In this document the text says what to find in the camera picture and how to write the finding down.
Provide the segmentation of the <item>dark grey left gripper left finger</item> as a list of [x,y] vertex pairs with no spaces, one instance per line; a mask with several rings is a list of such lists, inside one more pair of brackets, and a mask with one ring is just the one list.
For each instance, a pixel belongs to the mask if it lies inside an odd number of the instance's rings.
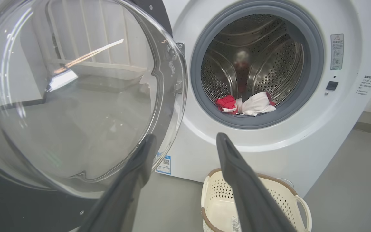
[[104,192],[79,232],[131,232],[140,191],[150,179],[156,156],[156,137],[146,135],[114,183]]

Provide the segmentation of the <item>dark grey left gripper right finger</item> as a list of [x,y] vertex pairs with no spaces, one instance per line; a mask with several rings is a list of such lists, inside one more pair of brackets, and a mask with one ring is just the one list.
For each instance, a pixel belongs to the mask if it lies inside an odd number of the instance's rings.
[[294,232],[295,228],[225,133],[216,136],[225,181],[232,187],[243,232]]

